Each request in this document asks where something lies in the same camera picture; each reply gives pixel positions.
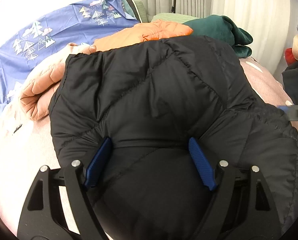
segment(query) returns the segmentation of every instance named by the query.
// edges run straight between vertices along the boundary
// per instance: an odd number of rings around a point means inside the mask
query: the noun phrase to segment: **black puffer jacket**
[[[112,139],[90,198],[115,240],[193,234],[210,193],[190,137],[235,166],[260,167],[283,231],[298,216],[298,132],[257,96],[222,42],[185,36],[71,55],[49,112],[61,166]]]

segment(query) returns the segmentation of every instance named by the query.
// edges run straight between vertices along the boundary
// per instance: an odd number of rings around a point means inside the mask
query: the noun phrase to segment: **dark green velvet fabric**
[[[205,35],[228,43],[237,57],[246,58],[252,54],[252,50],[246,46],[253,42],[252,36],[245,30],[238,28],[227,16],[211,15],[183,24],[193,29],[191,35]]]

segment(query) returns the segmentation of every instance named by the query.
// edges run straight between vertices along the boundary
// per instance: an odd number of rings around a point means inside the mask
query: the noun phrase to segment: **cloud print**
[[[100,4],[102,1],[98,0],[98,1],[93,1],[92,3],[90,3],[90,6],[94,6],[96,4]]]
[[[32,28],[30,28],[30,29],[26,29],[25,30],[25,32],[24,32],[24,34],[22,35],[22,37],[25,37],[25,36],[27,36],[29,33],[31,33],[32,32]]]
[[[47,35],[50,32],[52,32],[52,29],[51,28],[47,28],[47,29],[44,29],[44,31],[43,31],[43,33],[41,35],[44,36],[44,35]]]

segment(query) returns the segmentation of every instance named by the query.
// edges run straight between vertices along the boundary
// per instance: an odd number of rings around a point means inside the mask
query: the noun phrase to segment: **blue plastic clip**
[[[211,167],[208,159],[204,155],[196,139],[193,137],[189,139],[189,152],[203,184],[207,186],[209,190],[215,190],[217,188],[217,183],[214,177],[214,169]]]
[[[110,138],[106,138],[97,153],[94,155],[89,166],[86,168],[84,186],[86,188],[97,185],[98,179],[104,169],[112,151],[112,142]]]

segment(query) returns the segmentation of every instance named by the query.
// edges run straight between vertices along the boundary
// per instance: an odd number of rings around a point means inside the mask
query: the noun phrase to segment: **black metal bracket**
[[[278,108],[286,113],[289,121],[298,121],[298,105],[279,106]]]
[[[263,236],[279,239],[281,229],[276,206],[259,167],[241,170],[224,160],[209,164],[199,147],[199,144],[191,145],[189,151],[198,170],[203,170],[200,171],[202,181],[209,188],[212,183],[216,186],[211,187],[214,188],[212,200],[192,239],[249,240]],[[110,157],[111,141],[105,139],[95,152],[62,169],[40,168],[21,213],[19,240],[108,240],[86,193],[97,184]],[[68,229],[59,186],[66,186],[80,235]]]

